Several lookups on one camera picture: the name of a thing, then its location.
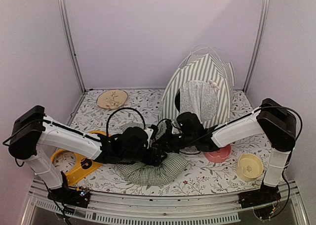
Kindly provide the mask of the green checkered cushion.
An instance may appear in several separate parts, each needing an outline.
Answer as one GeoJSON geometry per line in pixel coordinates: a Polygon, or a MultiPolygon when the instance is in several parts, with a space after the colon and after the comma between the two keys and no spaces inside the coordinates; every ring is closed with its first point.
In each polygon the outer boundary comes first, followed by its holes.
{"type": "Polygon", "coordinates": [[[116,171],[125,181],[135,185],[163,186],[178,178],[188,164],[189,162],[178,153],[168,153],[158,166],[149,166],[142,162],[117,164],[116,171]]]}

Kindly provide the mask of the pink pet bowl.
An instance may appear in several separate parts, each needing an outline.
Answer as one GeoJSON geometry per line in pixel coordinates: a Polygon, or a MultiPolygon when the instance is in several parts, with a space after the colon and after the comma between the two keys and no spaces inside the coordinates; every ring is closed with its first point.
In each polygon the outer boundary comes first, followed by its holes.
{"type": "Polygon", "coordinates": [[[212,163],[223,163],[231,155],[232,147],[230,144],[220,148],[218,151],[204,152],[204,156],[209,162],[212,163]]]}

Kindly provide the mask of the green striped pet tent fabric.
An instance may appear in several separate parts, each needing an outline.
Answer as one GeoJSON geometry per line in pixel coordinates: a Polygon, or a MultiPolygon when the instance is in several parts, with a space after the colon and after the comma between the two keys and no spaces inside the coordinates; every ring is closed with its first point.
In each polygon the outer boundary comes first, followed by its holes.
{"type": "Polygon", "coordinates": [[[179,64],[161,97],[159,120],[195,113],[204,127],[228,122],[235,89],[232,62],[218,48],[194,47],[179,64]]]}

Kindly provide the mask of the cream pet bowl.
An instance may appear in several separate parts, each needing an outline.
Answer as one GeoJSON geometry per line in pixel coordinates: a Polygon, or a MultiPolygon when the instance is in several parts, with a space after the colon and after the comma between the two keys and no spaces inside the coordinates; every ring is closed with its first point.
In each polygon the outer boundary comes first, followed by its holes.
{"type": "Polygon", "coordinates": [[[242,154],[236,165],[237,176],[246,182],[256,180],[264,170],[263,162],[253,154],[242,154]]]}

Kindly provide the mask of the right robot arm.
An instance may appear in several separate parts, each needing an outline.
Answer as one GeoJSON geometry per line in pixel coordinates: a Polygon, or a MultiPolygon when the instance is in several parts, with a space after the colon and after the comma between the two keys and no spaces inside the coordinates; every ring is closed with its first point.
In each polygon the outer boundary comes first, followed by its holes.
{"type": "Polygon", "coordinates": [[[196,114],[185,112],[176,119],[180,133],[172,133],[170,120],[166,121],[166,131],[157,144],[166,152],[179,152],[180,149],[194,146],[201,152],[215,152],[228,144],[247,145],[245,156],[259,156],[267,163],[263,186],[255,193],[259,203],[266,203],[274,196],[282,173],[287,167],[296,140],[302,129],[301,116],[291,108],[280,106],[270,98],[246,115],[231,122],[215,125],[208,129],[199,122],[196,114]]]}

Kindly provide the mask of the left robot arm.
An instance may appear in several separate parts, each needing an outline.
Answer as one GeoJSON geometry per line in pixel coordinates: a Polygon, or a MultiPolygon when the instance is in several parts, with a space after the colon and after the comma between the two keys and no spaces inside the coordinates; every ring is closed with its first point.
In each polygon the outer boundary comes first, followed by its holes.
{"type": "Polygon", "coordinates": [[[158,166],[167,154],[149,145],[153,130],[131,127],[118,135],[84,133],[63,125],[36,105],[15,122],[12,134],[3,145],[15,159],[26,162],[62,202],[70,202],[73,191],[66,186],[62,173],[55,168],[40,146],[54,146],[80,154],[102,164],[133,164],[142,162],[158,166]]]}

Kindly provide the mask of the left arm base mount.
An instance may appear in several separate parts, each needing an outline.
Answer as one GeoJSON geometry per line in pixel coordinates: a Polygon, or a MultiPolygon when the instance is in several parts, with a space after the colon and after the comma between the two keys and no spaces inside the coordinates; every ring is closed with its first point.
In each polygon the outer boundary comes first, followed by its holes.
{"type": "Polygon", "coordinates": [[[62,185],[57,189],[48,189],[47,198],[61,204],[87,208],[90,201],[90,191],[86,187],[70,188],[66,175],[61,172],[62,185]]]}

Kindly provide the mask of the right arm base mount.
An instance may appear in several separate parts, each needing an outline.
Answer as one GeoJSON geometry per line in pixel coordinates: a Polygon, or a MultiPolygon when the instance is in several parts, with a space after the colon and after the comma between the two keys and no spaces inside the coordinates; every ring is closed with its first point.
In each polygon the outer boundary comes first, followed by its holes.
{"type": "Polygon", "coordinates": [[[270,187],[263,183],[259,189],[241,192],[238,194],[238,202],[242,208],[255,207],[266,203],[272,203],[281,199],[278,186],[270,187]]]}

